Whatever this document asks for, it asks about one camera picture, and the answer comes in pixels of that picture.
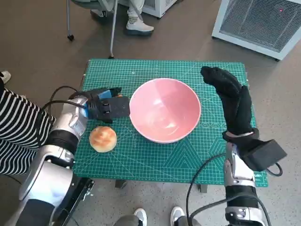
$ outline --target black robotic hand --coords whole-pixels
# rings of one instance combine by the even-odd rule
[[[215,87],[221,98],[227,131],[223,138],[237,145],[240,157],[254,171],[262,171],[286,156],[275,140],[259,140],[252,128],[252,101],[247,86],[242,86],[230,72],[221,68],[202,67],[204,82]]]
[[[215,87],[222,100],[227,130],[234,135],[252,132],[252,101],[247,86],[242,86],[230,72],[221,68],[202,67],[204,82]]]

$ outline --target concrete floor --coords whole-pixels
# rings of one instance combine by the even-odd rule
[[[144,15],[155,26],[152,37],[123,34],[126,8],[119,7],[115,56],[121,59],[172,59],[238,61],[246,66],[258,127],[263,139],[276,139],[288,156],[281,161],[284,174],[269,178],[269,187],[258,189],[273,226],[296,226],[301,220],[301,42],[282,62],[250,50],[212,40],[211,32],[219,0],[185,0],[174,5],[157,20]],[[75,41],[66,38],[64,0],[8,0],[0,3],[0,69],[9,70],[7,87],[42,105],[55,88],[63,84],[78,87],[90,58],[107,58],[111,18],[104,24],[91,19],[88,10],[71,5],[71,27]],[[62,91],[58,98],[67,98]],[[17,205],[18,185],[0,177],[0,225]],[[111,226],[124,214],[144,207],[149,226],[169,225],[174,205],[184,207],[188,185],[130,182],[123,190],[113,189],[113,181],[96,179],[93,197],[78,207],[74,217],[80,226]],[[208,194],[196,188],[191,210],[224,198],[222,186],[210,186]],[[226,225],[224,207],[197,216],[202,225]]]

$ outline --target bun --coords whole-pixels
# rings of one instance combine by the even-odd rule
[[[108,126],[98,126],[91,131],[89,142],[97,152],[109,152],[116,146],[117,135]]]

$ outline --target grid lines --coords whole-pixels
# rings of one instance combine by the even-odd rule
[[[184,139],[172,144],[156,144],[142,137],[130,119],[114,120],[110,125],[118,136],[115,149],[97,153],[89,144],[89,134],[103,122],[90,120],[76,152],[74,172],[80,177],[142,181],[189,183],[208,158],[225,152],[222,132],[226,129],[222,104],[214,87],[203,82],[202,66],[230,71],[247,85],[241,63],[109,60],[88,62],[83,90],[122,87],[122,94],[131,97],[143,83],[155,78],[173,78],[188,84],[201,101],[201,118],[197,127]],[[209,163],[196,180],[197,184],[223,185],[223,158]],[[265,172],[255,174],[257,186],[268,186]]]

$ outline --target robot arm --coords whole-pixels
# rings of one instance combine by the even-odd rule
[[[129,115],[128,98],[114,97],[120,91],[97,89],[73,95],[69,101],[86,106],[85,109],[63,105],[61,116],[31,163],[19,191],[19,207],[6,226],[51,224],[56,209],[75,185],[74,155],[88,119],[107,121]]]
[[[227,131],[224,162],[226,198],[241,196],[227,202],[225,217],[229,226],[265,226],[259,208],[254,171],[263,171],[286,156],[275,140],[259,140],[259,131],[251,126],[252,101],[247,86],[242,86],[226,70],[202,67],[204,82],[215,87],[219,95]]]
[[[224,163],[226,198],[240,192],[257,196],[254,172],[244,163],[238,153],[237,146],[228,142]],[[255,199],[241,197],[228,202],[225,217],[232,226],[265,226],[264,215]]]

